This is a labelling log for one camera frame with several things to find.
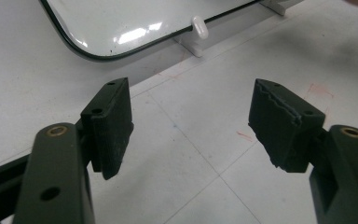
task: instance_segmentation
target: black rim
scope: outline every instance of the black rim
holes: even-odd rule
[[[88,52],[86,52],[85,50],[81,49],[80,47],[78,47],[72,40],[71,38],[68,36],[68,34],[63,30],[63,28],[61,27],[57,17],[55,16],[53,10],[51,9],[50,5],[48,4],[48,0],[40,0],[43,7],[45,8],[46,12],[48,13],[52,23],[54,23],[54,26],[55,28],[57,29],[57,31],[60,33],[60,35],[62,36],[63,40],[65,41],[66,44],[68,44],[72,49],[75,50],[76,53],[79,53],[81,56],[86,56],[87,58],[89,59],[92,59],[92,60],[96,60],[96,61],[114,61],[114,60],[118,60],[118,59],[122,59],[122,58],[125,58],[125,57],[128,57],[136,52],[139,52],[143,49],[147,49],[149,47],[152,47],[164,40],[167,40],[167,39],[170,39],[170,38],[173,38],[174,36],[176,35],[179,35],[179,34],[182,34],[184,32],[187,32],[187,31],[191,31],[192,30],[192,27],[191,26],[188,26],[182,30],[178,30],[176,32],[173,32],[169,35],[165,35],[163,36],[162,38],[159,38],[159,39],[156,39],[154,41],[151,41],[147,44],[144,44],[136,49],[131,49],[129,51],[126,51],[124,53],[121,53],[121,54],[117,54],[117,55],[111,55],[111,56],[99,56],[99,55],[95,55],[95,54],[90,54]],[[247,3],[245,5],[242,5],[240,7],[236,7],[236,8],[233,8],[227,12],[223,12],[217,16],[214,16],[214,17],[211,17],[207,20],[205,20],[205,23],[208,23],[210,21],[214,21],[214,20],[217,20],[221,17],[224,17],[230,13],[233,13],[235,11],[238,11],[240,9],[243,9],[245,7],[249,7],[255,3],[258,3],[258,2],[261,2],[262,0],[255,0],[253,2],[250,2],[250,3]]]

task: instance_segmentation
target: metal bracket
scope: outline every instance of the metal bracket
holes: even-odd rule
[[[174,37],[173,39],[181,44],[183,47],[188,49],[194,56],[202,57],[203,50],[197,43],[199,40],[208,38],[209,31],[206,27],[205,21],[200,16],[195,16],[191,20],[193,30]]]
[[[260,4],[272,11],[284,16],[286,9],[302,2],[303,0],[264,0]]]

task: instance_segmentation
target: black border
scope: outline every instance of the black border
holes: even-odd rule
[[[238,11],[240,9],[243,9],[245,7],[249,7],[253,4],[256,4],[258,2],[261,2],[262,0],[255,0],[253,2],[250,2],[250,3],[247,3],[245,5],[242,5],[240,7],[236,7],[236,8],[233,8],[227,12],[223,12],[219,15],[216,15],[214,17],[211,17],[207,20],[205,20],[205,23],[208,23],[210,21],[214,21],[216,19],[219,19],[221,17],[224,17],[230,13],[233,13],[235,11]],[[139,52],[140,50],[142,49],[147,49],[149,47],[152,47],[154,45],[156,45],[157,43],[160,43],[164,40],[167,40],[167,39],[170,39],[170,38],[173,38],[174,36],[176,35],[179,35],[179,34],[182,34],[184,32],[187,32],[187,31],[191,31],[192,30],[192,26],[188,26],[182,30],[178,30],[176,32],[173,32],[169,35],[165,35],[163,36],[162,38],[159,38],[159,39],[156,39],[152,42],[149,42],[145,45],[142,45],[141,47],[138,47],[136,49],[131,49],[129,51],[126,51],[125,53],[121,53],[121,54],[117,54],[117,55],[112,55],[112,56],[99,56],[99,55],[95,55],[95,54],[90,54],[88,52],[86,52],[85,50],[79,48],[72,40],[71,38],[68,36],[68,34],[63,30],[63,28],[61,27],[58,19],[56,18],[53,10],[51,9],[50,5],[48,4],[48,0],[40,0],[40,2],[42,3],[43,7],[45,8],[46,12],[48,13],[52,23],[54,23],[54,26],[56,27],[57,31],[60,33],[60,35],[62,36],[62,38],[64,39],[64,42],[66,42],[66,44],[68,44],[76,53],[79,53],[81,56],[86,56],[88,59],[92,59],[92,60],[96,60],[96,61],[114,61],[114,60],[118,60],[118,59],[122,59],[122,58],[125,58],[125,57],[128,57],[136,52]]]

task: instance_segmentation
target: whiteboard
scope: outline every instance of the whiteboard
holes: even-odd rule
[[[42,0],[65,41],[97,60],[114,60],[212,20],[252,0]]]

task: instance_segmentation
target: white stand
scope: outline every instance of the white stand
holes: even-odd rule
[[[199,16],[193,17],[191,24],[193,25],[193,30],[191,32],[181,34],[173,39],[188,49],[194,56],[200,58],[202,57],[203,50],[197,41],[208,38],[209,31],[205,21]]]
[[[272,11],[284,16],[286,9],[302,2],[303,0],[264,0],[261,5],[271,9]]]

